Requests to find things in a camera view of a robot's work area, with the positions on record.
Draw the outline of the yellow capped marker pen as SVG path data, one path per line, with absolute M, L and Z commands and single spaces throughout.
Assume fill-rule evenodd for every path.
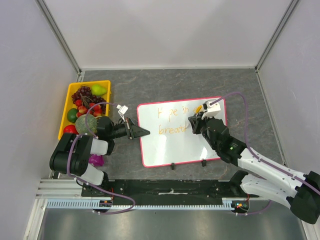
M 202 106 L 202 105 L 199 105 L 199 106 L 194 110 L 194 115 L 192 115 L 192 117 L 195 117 L 195 116 L 202 110 L 202 108 L 203 108 L 203 106 Z M 190 122 L 189 119 L 187 119 L 185 128 L 187 129 L 190 125 L 191 125 L 191 122 Z

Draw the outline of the pink framed whiteboard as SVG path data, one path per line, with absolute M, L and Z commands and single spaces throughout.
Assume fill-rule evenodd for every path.
M 143 166 L 154 168 L 219 159 L 201 135 L 193 134 L 188 120 L 206 101 L 215 100 L 219 110 L 215 117 L 226 124 L 226 102 L 218 96 L 138 105 L 138 125 L 150 132 L 140 138 Z

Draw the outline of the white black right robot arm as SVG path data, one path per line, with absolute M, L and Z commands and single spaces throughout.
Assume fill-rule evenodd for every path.
M 192 133 L 202 135 L 222 161 L 243 169 L 236 173 L 229 191 L 235 197 L 244 193 L 281 204 L 300 220 L 314 225 L 320 217 L 320 175 L 303 173 L 259 154 L 230 135 L 221 119 L 199 112 L 188 117 Z

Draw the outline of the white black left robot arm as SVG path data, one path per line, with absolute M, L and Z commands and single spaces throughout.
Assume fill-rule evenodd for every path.
M 115 146 L 114 139 L 128 137 L 133 140 L 151 133 L 134 124 L 130 118 L 115 124 L 109 117 L 103 116 L 96 123 L 98 138 L 88 133 L 64 133 L 50 157 L 49 167 L 57 173 L 78 177 L 85 183 L 93 184 L 92 191 L 104 197 L 110 191 L 108 175 L 89 163 L 90 157 L 109 156 Z

